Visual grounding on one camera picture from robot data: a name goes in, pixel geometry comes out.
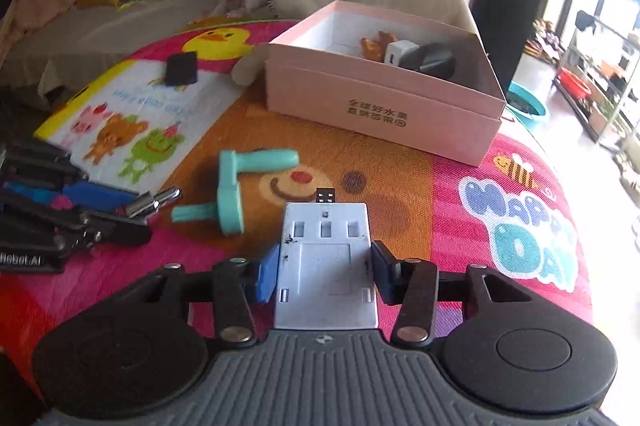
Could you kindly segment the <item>pink cardboard box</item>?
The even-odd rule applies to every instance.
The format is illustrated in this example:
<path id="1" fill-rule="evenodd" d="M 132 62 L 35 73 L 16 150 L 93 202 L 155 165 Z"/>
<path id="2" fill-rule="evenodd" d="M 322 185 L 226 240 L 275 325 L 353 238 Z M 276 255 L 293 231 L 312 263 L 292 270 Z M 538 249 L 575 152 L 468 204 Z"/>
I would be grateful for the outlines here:
<path id="1" fill-rule="evenodd" d="M 441 79 L 367 60 L 361 39 L 385 32 L 456 60 Z M 411 14 L 334 1 L 273 39 L 266 60 L 273 112 L 359 132 L 477 166 L 506 98 L 477 34 Z"/>

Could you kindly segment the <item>red plastic basin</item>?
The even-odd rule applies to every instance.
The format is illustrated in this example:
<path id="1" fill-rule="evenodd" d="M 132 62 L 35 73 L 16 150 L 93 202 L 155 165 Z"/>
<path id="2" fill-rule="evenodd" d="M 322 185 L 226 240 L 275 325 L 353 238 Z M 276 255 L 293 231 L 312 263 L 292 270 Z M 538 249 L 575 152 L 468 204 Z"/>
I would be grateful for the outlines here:
<path id="1" fill-rule="evenodd" d="M 567 68 L 560 68 L 559 81 L 564 90 L 576 100 L 586 100 L 591 96 L 591 89 L 585 81 Z"/>

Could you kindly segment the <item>teal plastic crank handle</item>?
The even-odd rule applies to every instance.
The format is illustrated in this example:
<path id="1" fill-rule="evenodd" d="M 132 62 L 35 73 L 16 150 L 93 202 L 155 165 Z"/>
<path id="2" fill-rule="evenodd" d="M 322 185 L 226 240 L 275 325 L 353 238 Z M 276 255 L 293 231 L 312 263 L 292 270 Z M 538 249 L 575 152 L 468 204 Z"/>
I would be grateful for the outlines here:
<path id="1" fill-rule="evenodd" d="M 298 153 L 291 149 L 223 150 L 218 155 L 218 184 L 214 200 L 205 204 L 176 206 L 171 209 L 171 221 L 215 220 L 223 235 L 242 234 L 244 214 L 239 176 L 283 172 L 298 165 Z"/>

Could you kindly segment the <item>colourful cartoon play mat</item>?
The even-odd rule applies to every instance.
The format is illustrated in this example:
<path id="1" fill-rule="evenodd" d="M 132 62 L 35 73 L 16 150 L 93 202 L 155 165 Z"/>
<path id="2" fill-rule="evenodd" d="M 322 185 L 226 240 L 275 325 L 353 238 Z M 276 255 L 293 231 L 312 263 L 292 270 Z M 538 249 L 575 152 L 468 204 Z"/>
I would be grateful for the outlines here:
<path id="1" fill-rule="evenodd" d="M 494 141 L 476 166 L 399 144 L 271 112 L 265 86 L 255 82 L 224 110 L 198 143 L 184 116 L 160 116 L 152 96 L 193 100 L 192 87 L 166 90 L 156 64 L 132 58 L 116 64 L 38 130 L 61 142 L 70 124 L 103 127 L 121 115 L 143 120 L 145 141 L 171 138 L 174 164 L 158 165 L 164 186 L 184 204 L 212 200 L 223 150 L 293 149 L 296 167 L 240 178 L 245 229 L 224 235 L 213 220 L 175 222 L 168 210 L 152 218 L 151 242 L 103 244 L 70 260 L 60 274 L 6 274 L 1 279 L 1 347 L 25 380 L 41 337 L 105 296 L 168 262 L 202 271 L 222 258 L 256 256 L 280 238 L 288 203 L 310 202 L 332 188 L 341 202 L 367 206 L 372 238 L 398 257 L 420 257 L 444 271 L 471 262 L 495 266 L 490 239 L 510 231 L 533 256 L 550 262 L 523 283 L 584 320 L 592 317 L 587 268 L 565 194 L 526 128 L 504 113 Z"/>

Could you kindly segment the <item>metal balcony shelf rack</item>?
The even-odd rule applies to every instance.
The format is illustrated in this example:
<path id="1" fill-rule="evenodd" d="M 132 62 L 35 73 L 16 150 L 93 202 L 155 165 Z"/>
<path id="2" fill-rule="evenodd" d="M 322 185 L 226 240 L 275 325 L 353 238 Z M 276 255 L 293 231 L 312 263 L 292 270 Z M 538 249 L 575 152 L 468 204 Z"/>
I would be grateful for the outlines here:
<path id="1" fill-rule="evenodd" d="M 586 100 L 570 96 L 560 84 L 560 68 L 581 77 L 591 96 Z M 596 16 L 578 11 L 554 83 L 591 139 L 607 149 L 618 149 L 639 130 L 638 30 L 623 34 Z"/>

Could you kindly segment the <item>white charger box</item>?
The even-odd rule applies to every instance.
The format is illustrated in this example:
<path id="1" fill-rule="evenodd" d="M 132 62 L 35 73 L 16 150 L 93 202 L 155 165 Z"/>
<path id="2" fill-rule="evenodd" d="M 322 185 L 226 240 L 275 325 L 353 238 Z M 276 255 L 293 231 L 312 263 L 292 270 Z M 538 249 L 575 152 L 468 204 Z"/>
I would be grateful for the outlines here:
<path id="1" fill-rule="evenodd" d="M 419 48 L 419 45 L 407 39 L 394 40 L 387 44 L 383 62 L 385 64 L 399 66 L 402 60 Z"/>

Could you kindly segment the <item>white cream tube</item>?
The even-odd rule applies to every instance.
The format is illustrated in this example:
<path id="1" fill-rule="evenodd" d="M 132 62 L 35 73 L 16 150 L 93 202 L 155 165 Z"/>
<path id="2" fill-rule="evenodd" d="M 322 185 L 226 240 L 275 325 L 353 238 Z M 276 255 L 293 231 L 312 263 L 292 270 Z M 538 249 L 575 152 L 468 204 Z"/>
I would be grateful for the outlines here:
<path id="1" fill-rule="evenodd" d="M 255 46 L 233 65 L 231 71 L 232 80 L 241 87 L 250 86 L 264 70 L 268 56 L 268 44 Z"/>

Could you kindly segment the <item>black wallet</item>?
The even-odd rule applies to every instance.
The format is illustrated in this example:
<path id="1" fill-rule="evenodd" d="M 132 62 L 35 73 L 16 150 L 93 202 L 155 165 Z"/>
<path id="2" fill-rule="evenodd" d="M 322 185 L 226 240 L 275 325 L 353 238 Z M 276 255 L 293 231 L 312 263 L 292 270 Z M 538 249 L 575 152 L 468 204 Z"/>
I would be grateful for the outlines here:
<path id="1" fill-rule="evenodd" d="M 168 87 L 193 85 L 198 81 L 198 55 L 194 51 L 174 53 L 166 60 L 164 83 Z"/>

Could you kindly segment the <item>black usb dongle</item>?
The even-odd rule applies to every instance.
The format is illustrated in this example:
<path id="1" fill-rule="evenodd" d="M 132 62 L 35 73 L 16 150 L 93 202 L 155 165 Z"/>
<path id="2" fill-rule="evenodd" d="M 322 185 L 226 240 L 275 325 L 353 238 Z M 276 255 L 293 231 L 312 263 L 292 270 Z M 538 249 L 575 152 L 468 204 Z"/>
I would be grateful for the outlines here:
<path id="1" fill-rule="evenodd" d="M 319 204 L 331 204 L 336 202 L 334 188 L 318 188 L 316 190 L 316 202 Z"/>

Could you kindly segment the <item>pink cloth on sofa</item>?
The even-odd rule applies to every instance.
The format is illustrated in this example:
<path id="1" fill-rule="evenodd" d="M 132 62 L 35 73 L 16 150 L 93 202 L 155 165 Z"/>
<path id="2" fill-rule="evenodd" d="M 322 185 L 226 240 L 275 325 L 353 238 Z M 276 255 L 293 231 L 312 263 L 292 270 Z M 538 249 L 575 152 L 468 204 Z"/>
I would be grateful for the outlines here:
<path id="1" fill-rule="evenodd" d="M 12 0 L 1 21 L 1 62 L 27 35 L 72 8 L 76 0 Z"/>

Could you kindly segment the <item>brown bear figurine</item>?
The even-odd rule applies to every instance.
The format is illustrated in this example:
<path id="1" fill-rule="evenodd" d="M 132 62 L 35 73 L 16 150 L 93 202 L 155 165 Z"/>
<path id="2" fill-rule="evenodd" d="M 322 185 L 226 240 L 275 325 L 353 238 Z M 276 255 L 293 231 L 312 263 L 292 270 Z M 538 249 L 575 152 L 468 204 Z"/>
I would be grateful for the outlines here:
<path id="1" fill-rule="evenodd" d="M 397 41 L 394 34 L 382 30 L 378 32 L 377 38 L 363 37 L 360 39 L 362 56 L 367 60 L 383 63 L 388 45 Z"/>

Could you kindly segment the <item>teal plastic basin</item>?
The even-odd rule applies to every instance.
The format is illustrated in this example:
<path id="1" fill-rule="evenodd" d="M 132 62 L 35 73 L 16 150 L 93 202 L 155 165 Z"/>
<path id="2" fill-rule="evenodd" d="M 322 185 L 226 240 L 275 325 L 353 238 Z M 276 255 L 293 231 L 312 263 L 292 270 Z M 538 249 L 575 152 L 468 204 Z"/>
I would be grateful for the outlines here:
<path id="1" fill-rule="evenodd" d="M 535 130 L 548 118 L 547 109 L 541 100 L 516 82 L 511 82 L 506 90 L 506 105 L 529 131 Z"/>

